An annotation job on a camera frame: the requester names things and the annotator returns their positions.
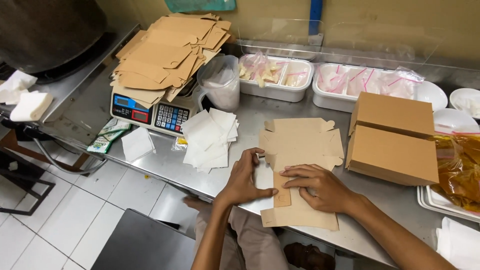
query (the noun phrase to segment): digital weighing scale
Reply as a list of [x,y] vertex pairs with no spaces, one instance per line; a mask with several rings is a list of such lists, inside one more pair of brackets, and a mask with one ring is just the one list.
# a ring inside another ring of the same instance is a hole
[[185,93],[180,92],[172,102],[161,101],[149,109],[129,97],[112,92],[110,114],[124,122],[183,137],[181,125],[199,110],[197,101],[193,98],[197,87],[198,84],[194,83]]

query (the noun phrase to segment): beige pants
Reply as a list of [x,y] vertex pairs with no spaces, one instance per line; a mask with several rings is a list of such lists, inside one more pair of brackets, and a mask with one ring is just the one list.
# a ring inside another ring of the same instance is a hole
[[[210,214],[211,208],[204,208],[197,215],[194,253],[197,253]],[[277,236],[272,228],[262,226],[260,216],[233,207],[228,222],[237,232],[238,238],[235,241],[226,231],[220,270],[288,270],[287,259]]]

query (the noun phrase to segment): stainless steel table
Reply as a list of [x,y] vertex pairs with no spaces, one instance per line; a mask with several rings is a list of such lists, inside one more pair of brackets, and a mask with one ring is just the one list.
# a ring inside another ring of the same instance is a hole
[[[156,154],[150,153],[142,159],[128,164],[125,161],[121,140],[118,139],[111,146],[107,158],[213,199],[227,183],[233,163],[240,158],[242,151],[258,146],[258,133],[259,130],[264,128],[264,121],[277,118],[306,117],[322,117],[327,121],[333,120],[335,121],[335,128],[340,129],[343,149],[345,154],[347,153],[349,140],[347,133],[351,114],[318,108],[312,102],[312,95],[312,89],[309,88],[302,101],[290,103],[242,94],[240,108],[235,112],[240,123],[239,137],[237,142],[230,147],[228,154],[229,167],[212,169],[210,174],[197,172],[191,165],[183,164],[185,153],[171,151],[174,138],[153,131],[150,131],[150,135],[155,145]],[[349,172],[344,168],[344,165],[336,167],[333,173],[350,189],[364,194],[392,219],[429,246],[436,248],[435,229],[441,227],[444,215],[426,210],[418,205],[415,187],[401,186],[363,174]],[[264,161],[256,170],[256,174],[258,187],[273,186],[272,171]],[[243,208],[256,214],[260,214],[260,210],[272,206],[272,199],[257,200],[242,205]],[[469,227],[479,229],[478,223],[454,217],[450,218]],[[299,226],[289,227],[289,229],[335,248],[349,250],[388,265],[395,265],[368,232],[351,217],[339,214],[338,223],[340,230],[337,232]]]

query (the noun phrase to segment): white bowl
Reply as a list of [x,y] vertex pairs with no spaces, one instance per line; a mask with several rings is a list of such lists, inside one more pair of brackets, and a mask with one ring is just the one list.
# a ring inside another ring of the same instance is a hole
[[448,98],[445,92],[436,84],[427,81],[423,81],[417,87],[417,100],[430,102],[433,111],[438,111],[448,105]]
[[450,94],[450,104],[448,107],[450,108],[453,108],[453,109],[457,109],[457,110],[462,110],[464,111],[466,114],[470,115],[471,117],[473,117],[471,114],[470,114],[470,111],[469,110],[463,110],[462,108],[459,108],[457,105],[456,105],[456,102],[458,99],[461,99],[461,98],[465,98],[465,99],[468,99],[469,97],[472,97],[472,96],[480,96],[480,91],[476,90],[476,89],[473,89],[473,88],[460,88],[460,89],[457,89],[455,91],[452,92],[452,94]]
[[463,132],[480,132],[480,128],[471,116],[461,110],[440,109],[433,113],[435,131],[451,133],[455,130]]

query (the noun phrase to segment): plastic pitcher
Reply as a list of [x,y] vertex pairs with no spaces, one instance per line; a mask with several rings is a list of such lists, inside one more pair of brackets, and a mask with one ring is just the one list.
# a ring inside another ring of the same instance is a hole
[[234,112],[240,104],[240,79],[238,58],[233,55],[214,57],[197,73],[200,92],[198,103],[204,95],[219,110]]

